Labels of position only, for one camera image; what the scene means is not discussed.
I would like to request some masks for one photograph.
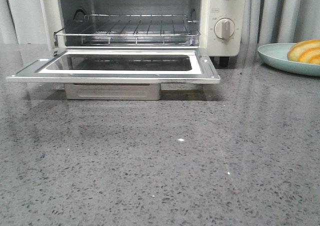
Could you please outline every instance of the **gray speckled countertop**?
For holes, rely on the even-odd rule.
[[[106,101],[6,82],[48,52],[2,45],[0,225],[320,225],[320,79],[256,48],[203,91]]]

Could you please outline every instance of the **oven control panel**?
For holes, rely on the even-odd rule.
[[[246,0],[202,0],[200,47],[210,56],[239,53]]]

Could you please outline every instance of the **oven door glass window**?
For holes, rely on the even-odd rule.
[[[66,49],[53,58],[38,59],[7,80],[84,84],[214,84],[220,78],[210,58],[201,49]]]

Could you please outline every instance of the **white knob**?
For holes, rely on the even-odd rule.
[[[218,38],[228,40],[235,32],[235,23],[229,18],[220,19],[214,26],[214,32]]]

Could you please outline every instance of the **bread roll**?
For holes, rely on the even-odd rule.
[[[320,39],[301,41],[294,44],[287,54],[290,61],[320,64]]]

